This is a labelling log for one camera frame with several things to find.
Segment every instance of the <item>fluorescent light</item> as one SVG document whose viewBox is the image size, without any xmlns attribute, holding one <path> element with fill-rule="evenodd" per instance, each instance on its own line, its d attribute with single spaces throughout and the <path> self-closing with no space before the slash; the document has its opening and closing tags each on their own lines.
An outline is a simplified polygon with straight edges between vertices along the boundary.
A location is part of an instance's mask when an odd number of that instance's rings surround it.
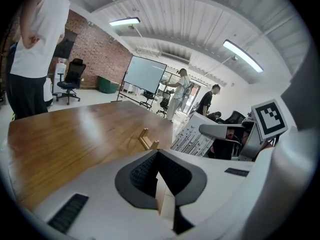
<svg viewBox="0 0 320 240">
<path fill-rule="evenodd" d="M 204 86 L 204 87 L 208 87 L 208 85 L 205 85 L 204 83 L 199 82 L 199 81 L 197 81 L 197 80 L 191 79 L 190 81 L 193 82 L 193 83 L 196 83 L 197 85 Z"/>
<path fill-rule="evenodd" d="M 251 67 L 254 68 L 255 71 L 258 73 L 263 72 L 264 70 L 258 65 L 258 63 L 244 50 L 242 50 L 239 46 L 235 45 L 233 42 L 229 41 L 228 39 L 224 41 L 223 46 L 228 48 L 230 51 L 234 52 L 236 55 L 241 57 L 248 63 Z"/>
<path fill-rule="evenodd" d="M 109 22 L 111 26 L 119 26 L 119 25 L 125 25 L 125 24 L 138 24 L 138 23 L 140 23 L 140 19 L 138 17 L 123 18 L 123 19 L 118 19 L 116 21 Z"/>
</svg>

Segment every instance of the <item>man's hand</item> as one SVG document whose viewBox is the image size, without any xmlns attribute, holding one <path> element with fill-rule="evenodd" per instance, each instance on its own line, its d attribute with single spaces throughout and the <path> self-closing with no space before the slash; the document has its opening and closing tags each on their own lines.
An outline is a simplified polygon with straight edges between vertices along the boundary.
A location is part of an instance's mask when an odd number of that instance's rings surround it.
<svg viewBox="0 0 320 240">
<path fill-rule="evenodd" d="M 22 36 L 22 43 L 26 49 L 30 49 L 40 40 L 36 34 L 29 34 L 27 37 Z"/>
</svg>

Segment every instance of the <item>wooden table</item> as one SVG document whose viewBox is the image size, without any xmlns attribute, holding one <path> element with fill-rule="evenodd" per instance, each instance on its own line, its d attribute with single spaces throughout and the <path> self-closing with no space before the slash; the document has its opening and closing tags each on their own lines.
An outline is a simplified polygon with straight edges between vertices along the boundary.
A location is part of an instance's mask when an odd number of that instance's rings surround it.
<svg viewBox="0 0 320 240">
<path fill-rule="evenodd" d="M 160 149 L 172 144 L 172 122 L 131 101 L 81 106 L 10 123 L 9 175 L 19 204 L 33 210 L 48 195 L 100 163 L 144 151 L 149 128 Z"/>
</svg>

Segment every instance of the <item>red brick wall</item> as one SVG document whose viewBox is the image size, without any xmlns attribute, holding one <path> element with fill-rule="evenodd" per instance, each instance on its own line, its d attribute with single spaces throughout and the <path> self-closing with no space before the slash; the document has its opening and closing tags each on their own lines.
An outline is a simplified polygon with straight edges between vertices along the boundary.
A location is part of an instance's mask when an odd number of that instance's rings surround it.
<svg viewBox="0 0 320 240">
<path fill-rule="evenodd" d="M 82 74 L 84 81 L 81 82 L 81 88 L 97 88 L 97 76 L 121 83 L 132 58 L 132 54 L 102 29 L 96 25 L 89 25 L 85 18 L 71 10 L 69 11 L 69 17 L 65 27 L 78 35 L 73 45 L 69 61 L 79 58 L 86 64 L 86 69 Z M 12 38 L 9 38 L 6 42 L 7 46 L 10 46 L 11 42 Z M 57 58 L 52 58 L 48 70 L 49 74 L 54 73 L 57 62 Z M 1 66 L 2 82 L 5 81 L 4 73 L 5 65 L 3 62 Z"/>
<path fill-rule="evenodd" d="M 13 38 L 17 29 L 19 28 L 19 17 L 18 13 L 12 19 L 12 27 L 9 29 L 8 26 L 8 33 L 7 38 L 6 36 L 0 42 L 0 53 L 3 51 L 2 60 L 1 60 L 1 69 L 0 69 L 0 78 L 1 78 L 1 90 L 6 89 L 6 66 L 7 66 L 7 55 L 10 49 L 11 44 L 13 43 Z"/>
</svg>

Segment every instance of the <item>white pants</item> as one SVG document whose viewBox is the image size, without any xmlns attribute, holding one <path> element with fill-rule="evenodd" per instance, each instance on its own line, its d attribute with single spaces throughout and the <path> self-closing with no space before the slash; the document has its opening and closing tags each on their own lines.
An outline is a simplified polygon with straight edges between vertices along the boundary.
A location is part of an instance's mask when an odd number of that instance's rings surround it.
<svg viewBox="0 0 320 240">
<path fill-rule="evenodd" d="M 176 99 L 176 98 L 171 99 L 168 110 L 166 112 L 166 119 L 170 121 L 172 120 L 175 112 L 177 111 L 178 108 L 180 108 L 181 103 L 182 103 L 181 99 Z"/>
</svg>

